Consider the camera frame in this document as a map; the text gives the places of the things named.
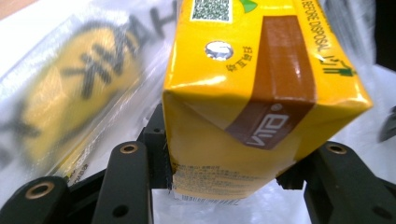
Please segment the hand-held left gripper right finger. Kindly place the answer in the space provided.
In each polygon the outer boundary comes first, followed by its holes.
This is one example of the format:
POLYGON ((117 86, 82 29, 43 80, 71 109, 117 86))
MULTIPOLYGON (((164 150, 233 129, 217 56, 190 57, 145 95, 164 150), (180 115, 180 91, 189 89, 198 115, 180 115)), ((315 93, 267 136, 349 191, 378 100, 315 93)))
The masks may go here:
POLYGON ((298 161, 276 178, 276 183, 286 190, 297 190, 304 188, 304 182, 308 183, 315 172, 312 162, 313 155, 298 161))

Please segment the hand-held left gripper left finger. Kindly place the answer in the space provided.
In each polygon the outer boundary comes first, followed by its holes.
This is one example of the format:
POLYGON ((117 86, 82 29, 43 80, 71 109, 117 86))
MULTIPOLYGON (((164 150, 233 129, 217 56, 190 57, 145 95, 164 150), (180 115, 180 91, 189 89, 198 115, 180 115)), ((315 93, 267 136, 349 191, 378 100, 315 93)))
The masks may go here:
POLYGON ((139 134, 138 141, 148 150, 148 176, 152 189, 172 188, 172 168, 169 159, 163 105, 158 104, 139 134))

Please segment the yellow drink carton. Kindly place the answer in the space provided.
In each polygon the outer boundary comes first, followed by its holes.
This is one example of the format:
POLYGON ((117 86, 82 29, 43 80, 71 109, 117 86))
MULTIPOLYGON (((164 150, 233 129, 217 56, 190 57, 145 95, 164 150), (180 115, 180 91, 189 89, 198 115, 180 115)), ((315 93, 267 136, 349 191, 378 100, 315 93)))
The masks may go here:
POLYGON ((22 145, 32 162, 51 167, 142 80, 140 44, 124 26, 91 23, 61 48, 22 105, 22 145))
POLYGON ((319 0, 183 0, 163 87, 174 191, 246 198, 371 104, 319 0))

